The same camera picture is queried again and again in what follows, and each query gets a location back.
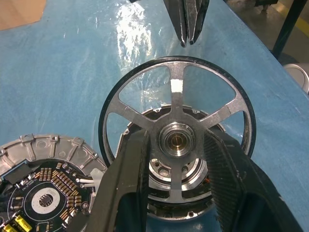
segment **spoked wheel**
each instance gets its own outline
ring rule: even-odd
[[[149,70],[162,66],[169,69],[170,105],[139,113],[119,99],[119,93],[132,80]],[[212,114],[184,106],[183,79],[184,70],[188,66],[207,70],[224,80],[235,92],[235,98]],[[223,131],[220,122],[240,111],[243,112],[244,118],[241,147],[248,156],[251,156],[256,134],[253,107],[244,89],[235,78],[222,68],[198,58],[155,59],[130,71],[109,93],[99,119],[98,133],[101,153],[107,165],[110,165],[114,160],[114,155],[107,137],[107,118],[110,113],[116,113],[131,122],[122,136],[141,128],[146,129],[150,134],[152,146],[149,165],[150,202],[155,202],[154,205],[160,202],[180,206],[194,204],[203,199],[209,200],[211,192],[209,182],[206,181],[204,131],[214,129]],[[192,216],[197,214],[192,211],[188,213]]]

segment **electronic component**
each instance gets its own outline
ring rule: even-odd
[[[59,176],[59,179],[62,180],[66,175],[62,173],[62,175]]]
[[[13,197],[10,209],[19,209],[23,207],[24,197]]]
[[[44,142],[50,144],[52,138],[53,136],[48,136],[38,141],[34,140],[29,145],[43,144],[42,140],[46,140]],[[9,173],[14,173],[17,169],[14,171],[14,168],[10,168],[5,164],[4,160],[0,159],[2,172],[6,173],[2,176],[3,182],[0,194],[8,196],[0,209],[0,219],[2,220],[0,222],[2,225],[0,232],[64,232],[65,227],[70,224],[76,212],[87,212],[88,209],[85,210],[82,206],[75,207],[76,199],[67,184],[70,182],[73,186],[75,185],[71,180],[71,176],[75,177],[76,174],[80,176],[90,175],[94,167],[104,169],[102,163],[94,161],[94,166],[87,165],[81,168],[81,164],[85,163],[87,159],[76,159],[78,160],[77,166],[74,164],[75,159],[70,160],[70,162],[59,162],[59,160],[62,160],[62,156],[60,157],[61,152],[67,153],[66,149],[72,144],[73,139],[70,140],[70,143],[67,143],[66,139],[60,139],[58,136],[57,138],[56,147],[50,148],[47,146],[46,149],[33,149],[35,155],[33,161],[35,163],[32,163],[29,159],[28,146],[20,145],[20,140],[18,140],[16,146],[12,143],[9,144],[9,147],[13,147],[13,149],[7,149],[7,145],[3,146],[10,157],[15,157],[14,161],[28,160],[27,162],[33,170],[22,174],[15,180],[16,183],[12,187],[9,183],[9,181],[12,181],[9,179]],[[50,151],[55,152],[54,156],[46,159],[46,153]],[[93,197],[92,193],[93,189],[82,189],[80,186],[76,186],[74,189],[74,194],[82,196],[83,202],[89,205]]]
[[[62,166],[62,163],[58,163],[57,166],[56,166],[56,169],[60,169]]]
[[[72,184],[69,185],[69,188],[72,189],[74,186],[75,186],[75,184],[72,182]]]
[[[68,168],[67,170],[66,170],[66,173],[70,173],[72,171],[72,168]]]
[[[49,194],[44,194],[43,196],[41,196],[39,202],[40,202],[41,206],[47,207],[47,206],[49,206],[53,202],[53,198]]]
[[[6,225],[6,226],[3,228],[3,230],[4,230],[5,232],[17,232],[17,230],[14,229],[10,224]]]
[[[20,215],[15,217],[14,220],[20,225],[21,228],[23,228],[25,232],[30,232],[32,230],[32,227],[29,225],[29,223],[27,223]]]
[[[24,179],[27,175],[32,173],[33,170],[28,167],[25,163],[22,163],[15,169],[11,170],[4,176],[4,180],[10,182],[12,185]]]

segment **table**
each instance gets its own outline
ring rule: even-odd
[[[221,0],[210,1],[197,43],[186,48],[180,46],[161,0],[48,0],[41,21],[0,31],[0,144],[22,134],[57,133],[82,137],[99,152],[98,117],[113,85],[139,64],[171,55],[211,61],[243,86],[257,121],[253,160],[309,230],[308,96]],[[230,95],[215,91],[226,86],[214,78],[190,78],[194,94],[185,103],[196,108],[213,110]],[[146,97],[157,96],[151,85],[162,87],[150,80],[140,81],[132,87],[139,91],[126,96],[139,100],[142,109]],[[238,139],[240,119],[224,123]],[[121,130],[118,124],[111,127],[112,133]],[[214,209],[184,223],[150,218],[147,228],[206,230],[220,230]]]

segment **bolt hole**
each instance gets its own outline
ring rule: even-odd
[[[188,167],[187,166],[183,166],[182,168],[182,174],[187,174],[189,171]]]

